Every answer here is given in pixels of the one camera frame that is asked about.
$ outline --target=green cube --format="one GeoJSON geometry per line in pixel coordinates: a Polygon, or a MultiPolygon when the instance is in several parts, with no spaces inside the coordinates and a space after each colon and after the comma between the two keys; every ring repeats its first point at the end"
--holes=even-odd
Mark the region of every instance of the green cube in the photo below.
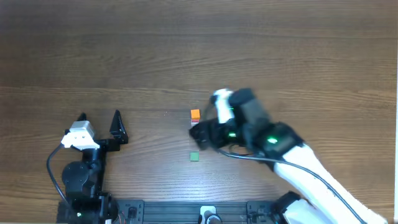
{"type": "Polygon", "coordinates": [[[199,162],[199,152],[191,152],[190,160],[191,162],[199,162]]]}

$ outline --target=robotic arm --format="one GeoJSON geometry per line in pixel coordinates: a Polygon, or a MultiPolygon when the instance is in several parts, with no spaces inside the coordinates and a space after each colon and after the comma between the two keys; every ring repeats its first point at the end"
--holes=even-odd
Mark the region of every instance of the robotic arm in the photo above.
{"type": "Polygon", "coordinates": [[[309,201],[296,198],[283,206],[276,203],[276,223],[387,223],[334,179],[290,126],[271,122],[251,89],[218,90],[210,102],[218,117],[201,121],[190,130],[198,146],[212,147],[229,157],[265,162],[309,201]],[[254,156],[220,149],[233,144],[246,147],[254,156]]]}

